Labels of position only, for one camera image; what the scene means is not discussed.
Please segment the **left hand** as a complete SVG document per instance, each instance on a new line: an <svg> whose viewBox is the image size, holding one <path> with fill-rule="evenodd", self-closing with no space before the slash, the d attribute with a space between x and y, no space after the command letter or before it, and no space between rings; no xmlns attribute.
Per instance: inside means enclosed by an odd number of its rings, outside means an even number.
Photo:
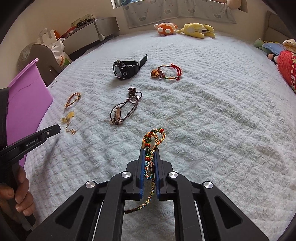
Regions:
<svg viewBox="0 0 296 241"><path fill-rule="evenodd" d="M14 199L16 201L16 211L22 213L24 216L33 214L36 210L36 205L32 193L29 192L30 183L22 166L18 168L17 178L18 188L16 191L4 183L1 184L1 210L12 220L20 222L14 211L10 208L8 201Z"/></svg>

